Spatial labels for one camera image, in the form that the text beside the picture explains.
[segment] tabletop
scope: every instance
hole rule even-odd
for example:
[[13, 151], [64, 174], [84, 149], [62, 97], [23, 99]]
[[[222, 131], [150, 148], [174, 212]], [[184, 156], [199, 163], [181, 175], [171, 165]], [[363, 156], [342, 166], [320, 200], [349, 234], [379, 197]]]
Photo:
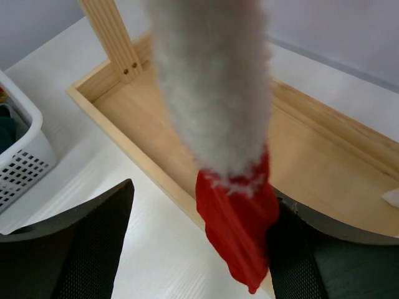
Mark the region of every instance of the tabletop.
[[[148, 29], [139, 1], [117, 1], [131, 38]], [[399, 141], [399, 95], [272, 45], [279, 80]], [[0, 233], [87, 201], [126, 178], [135, 188], [114, 299], [267, 298], [236, 283], [204, 233], [65, 93], [106, 59], [86, 18], [6, 70], [37, 105], [58, 165], [0, 215]]]

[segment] wooden tray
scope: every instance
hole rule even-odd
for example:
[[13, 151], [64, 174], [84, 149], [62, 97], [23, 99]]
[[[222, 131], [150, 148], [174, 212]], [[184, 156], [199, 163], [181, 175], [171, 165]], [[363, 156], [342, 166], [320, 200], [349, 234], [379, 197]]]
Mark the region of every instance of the wooden tray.
[[[170, 126], [150, 33], [131, 42], [112, 0], [80, 5], [109, 60], [67, 93], [203, 228], [194, 200], [198, 169]], [[399, 144], [282, 82], [272, 84], [271, 183], [342, 222], [398, 235], [399, 210], [381, 195], [399, 186]], [[272, 293], [270, 280], [265, 285]]]

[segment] wall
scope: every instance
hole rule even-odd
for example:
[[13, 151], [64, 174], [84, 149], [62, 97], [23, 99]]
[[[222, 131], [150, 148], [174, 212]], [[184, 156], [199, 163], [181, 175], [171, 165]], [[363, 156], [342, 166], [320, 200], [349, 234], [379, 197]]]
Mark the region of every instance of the wall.
[[[132, 2], [129, 14], [142, 14], [139, 0], [122, 1]], [[399, 92], [398, 0], [262, 1], [276, 44]], [[77, 0], [0, 0], [0, 69], [82, 16]]]

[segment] plastic basket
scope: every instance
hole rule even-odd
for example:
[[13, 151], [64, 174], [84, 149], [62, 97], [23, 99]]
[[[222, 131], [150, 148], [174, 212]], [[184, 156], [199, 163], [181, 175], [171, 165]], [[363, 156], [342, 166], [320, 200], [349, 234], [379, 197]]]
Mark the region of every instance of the plastic basket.
[[29, 127], [11, 147], [0, 154], [0, 213], [43, 178], [57, 163], [50, 143], [41, 131], [42, 113], [28, 97], [0, 71], [0, 86], [8, 103]]

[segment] red cloth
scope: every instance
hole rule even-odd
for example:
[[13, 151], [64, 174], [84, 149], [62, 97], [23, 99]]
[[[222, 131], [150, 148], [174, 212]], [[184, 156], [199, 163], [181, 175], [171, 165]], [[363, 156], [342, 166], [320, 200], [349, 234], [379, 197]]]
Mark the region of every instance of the red cloth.
[[262, 157], [253, 176], [233, 178], [235, 186], [257, 183], [254, 194], [230, 192], [231, 188], [215, 186], [218, 176], [201, 170], [196, 182], [197, 211], [205, 221], [205, 232], [231, 276], [248, 286], [254, 294], [269, 269], [266, 231], [279, 217], [279, 204], [269, 179], [269, 155]]

